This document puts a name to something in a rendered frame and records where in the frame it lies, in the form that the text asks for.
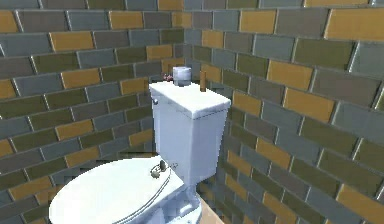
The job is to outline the grey toilet paper roll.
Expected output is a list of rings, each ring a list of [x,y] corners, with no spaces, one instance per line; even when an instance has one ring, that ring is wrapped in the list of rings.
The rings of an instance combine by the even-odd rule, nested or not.
[[[190,67],[177,66],[173,68],[173,83],[176,86],[184,87],[191,84],[192,73]]]

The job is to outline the white toilet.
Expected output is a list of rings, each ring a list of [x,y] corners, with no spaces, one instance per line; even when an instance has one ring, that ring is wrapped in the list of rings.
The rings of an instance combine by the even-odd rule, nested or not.
[[[216,173],[231,101],[197,84],[149,85],[157,154],[99,165],[66,184],[52,224],[197,224],[196,185]]]

